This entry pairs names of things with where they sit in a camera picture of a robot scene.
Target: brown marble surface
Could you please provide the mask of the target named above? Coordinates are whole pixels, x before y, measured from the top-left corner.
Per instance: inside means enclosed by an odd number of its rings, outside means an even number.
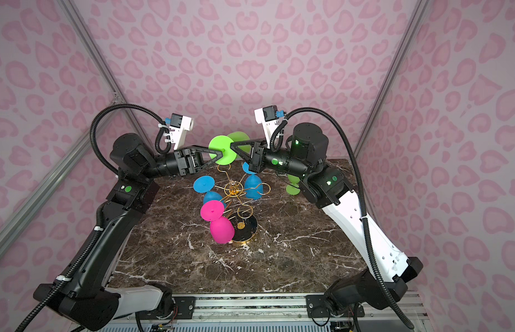
[[[329,162],[355,183],[346,160]],[[241,162],[232,163],[229,174],[241,179]],[[202,175],[212,176],[216,185],[227,183],[214,167],[195,176],[157,180],[160,191],[134,227],[109,286],[153,281],[175,293],[322,292],[337,278],[366,267],[341,229],[302,194],[288,195],[287,177],[269,170],[258,176],[271,192],[250,203],[259,222],[257,234],[246,244],[215,243],[200,216],[204,194],[193,190]]]

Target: pink disc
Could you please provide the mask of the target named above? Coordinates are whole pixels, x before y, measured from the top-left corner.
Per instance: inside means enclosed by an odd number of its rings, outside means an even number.
[[[221,201],[209,201],[202,205],[200,216],[205,221],[211,222],[219,219],[224,212],[224,204]]]
[[[217,243],[228,243],[234,238],[235,229],[226,217],[220,217],[210,223],[211,236]]]

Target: white zip tie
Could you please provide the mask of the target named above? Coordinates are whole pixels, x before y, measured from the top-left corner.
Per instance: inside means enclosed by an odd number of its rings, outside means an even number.
[[[61,281],[70,282],[71,278],[66,278],[65,275],[59,275],[56,277],[56,280],[58,280],[59,282],[61,282]]]

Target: black mounting plate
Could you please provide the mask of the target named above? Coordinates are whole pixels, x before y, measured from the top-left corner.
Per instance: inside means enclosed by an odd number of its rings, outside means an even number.
[[[307,316],[309,318],[327,318],[330,314],[328,309],[326,308],[325,297],[323,295],[306,295],[305,303],[307,308]],[[354,303],[350,304],[349,307],[354,309]],[[347,317],[348,313],[344,313],[341,317]],[[363,305],[359,305],[357,309],[357,317],[364,317],[364,309]]]
[[[195,310],[195,297],[194,296],[173,296],[178,312],[175,319],[192,319],[193,311]],[[149,311],[141,311],[136,313],[141,320],[155,320],[158,319],[155,314]]]

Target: pink patterned wall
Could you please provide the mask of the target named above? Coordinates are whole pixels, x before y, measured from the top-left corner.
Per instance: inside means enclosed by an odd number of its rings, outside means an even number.
[[[0,228],[108,91],[53,0],[0,1]]]
[[[261,138],[253,110],[320,107],[352,145],[415,1],[76,1],[128,100],[195,118],[186,144],[235,130]],[[150,136],[158,127],[141,117]],[[321,123],[318,116],[292,124]],[[332,143],[328,156],[346,156]]]
[[[108,158],[115,139],[132,132],[117,114],[98,139]],[[90,150],[0,261],[0,331],[12,332],[37,304],[38,284],[52,282],[75,256],[95,226],[95,210],[115,184]],[[27,331],[67,331],[70,321],[45,308]]]
[[[437,331],[515,331],[515,0],[436,0],[360,162]]]

